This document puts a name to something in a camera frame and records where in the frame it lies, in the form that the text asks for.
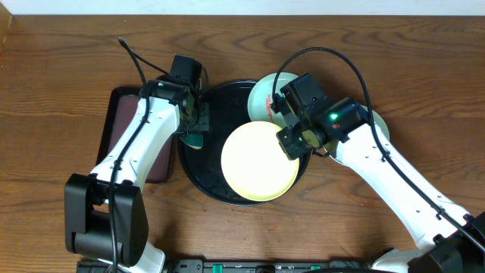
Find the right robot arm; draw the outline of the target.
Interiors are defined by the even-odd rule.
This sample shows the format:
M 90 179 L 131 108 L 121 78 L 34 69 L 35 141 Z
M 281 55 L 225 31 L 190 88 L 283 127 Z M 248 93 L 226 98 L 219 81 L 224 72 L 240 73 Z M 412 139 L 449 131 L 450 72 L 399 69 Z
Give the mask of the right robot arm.
M 289 158 L 334 141 L 332 156 L 366 181 L 410 233 L 414 250 L 392 249 L 370 263 L 370 272 L 484 270 L 484 216 L 437 190 L 384 136 L 370 110 L 350 98 L 333 104 L 277 96 L 273 107 L 287 123 L 277 138 Z

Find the light blue plate top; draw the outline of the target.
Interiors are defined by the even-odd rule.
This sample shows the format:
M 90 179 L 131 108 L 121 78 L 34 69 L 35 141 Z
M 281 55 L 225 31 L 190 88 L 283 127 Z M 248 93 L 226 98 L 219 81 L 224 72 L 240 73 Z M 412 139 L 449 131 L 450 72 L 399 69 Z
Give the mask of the light blue plate top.
M 260 79 L 252 88 L 249 94 L 247 103 L 247 110 L 251 121 L 266 121 L 278 125 L 279 127 L 287 127 L 294 125 L 298 119 L 290 115 L 288 121 L 285 120 L 283 113 L 275 114 L 271 109 L 272 88 L 276 74 L 269 74 Z

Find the light blue plate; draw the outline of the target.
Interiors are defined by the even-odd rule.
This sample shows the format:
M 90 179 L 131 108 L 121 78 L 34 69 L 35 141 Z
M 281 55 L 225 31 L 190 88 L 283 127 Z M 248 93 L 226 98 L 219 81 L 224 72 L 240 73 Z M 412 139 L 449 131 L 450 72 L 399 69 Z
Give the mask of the light blue plate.
M 249 94 L 247 103 L 247 110 L 251 121 L 266 121 L 278 125 L 279 127 L 287 127 L 294 125 L 298 119 L 290 115 L 288 121 L 285 120 L 283 113 L 275 114 L 271 109 L 272 88 L 276 74 L 269 74 L 260 79 L 252 88 Z
M 381 129 L 381 131 L 383 132 L 383 135 L 386 137 L 386 139 L 390 140 L 389 128 L 386 125 L 384 119 L 375 110 L 373 110 L 372 113 L 373 113 L 373 117 L 374 117 L 374 123 L 376 124 L 376 126 L 378 126 Z M 324 146 L 324 148 L 325 148 L 325 150 L 326 150 L 326 152 L 327 152 L 327 154 L 330 158 L 332 158 L 338 164 L 346 166 L 341 161 L 341 159 L 336 156 L 337 146 L 338 146 L 337 141 L 330 141 L 329 143 L 327 143 Z

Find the yellow plate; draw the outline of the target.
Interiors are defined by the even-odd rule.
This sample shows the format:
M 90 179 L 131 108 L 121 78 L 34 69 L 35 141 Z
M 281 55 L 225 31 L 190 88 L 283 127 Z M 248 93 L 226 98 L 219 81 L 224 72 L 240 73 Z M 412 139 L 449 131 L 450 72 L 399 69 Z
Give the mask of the yellow plate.
M 251 121 L 236 128 L 221 152 L 224 179 L 245 199 L 267 202 L 286 193 L 296 181 L 300 160 L 290 160 L 280 147 L 281 127 Z

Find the green sponge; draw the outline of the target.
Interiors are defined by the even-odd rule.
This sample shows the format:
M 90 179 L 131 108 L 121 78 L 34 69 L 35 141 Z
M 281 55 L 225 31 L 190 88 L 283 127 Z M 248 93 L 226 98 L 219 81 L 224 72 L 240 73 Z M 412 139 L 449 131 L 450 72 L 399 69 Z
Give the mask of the green sponge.
M 203 147 L 204 138 L 201 133 L 191 133 L 181 136 L 182 142 L 193 149 L 201 149 Z

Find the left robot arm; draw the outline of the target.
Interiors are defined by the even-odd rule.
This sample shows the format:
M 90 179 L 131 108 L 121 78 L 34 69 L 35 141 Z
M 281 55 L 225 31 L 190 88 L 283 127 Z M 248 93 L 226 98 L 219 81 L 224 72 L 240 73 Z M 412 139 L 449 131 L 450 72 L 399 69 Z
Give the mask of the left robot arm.
M 64 188 L 65 246 L 105 263 L 109 272 L 161 272 L 165 254 L 148 241 L 142 190 L 173 136 L 208 126 L 199 102 L 201 81 L 162 76 L 145 83 L 129 124 L 89 174 L 72 174 Z

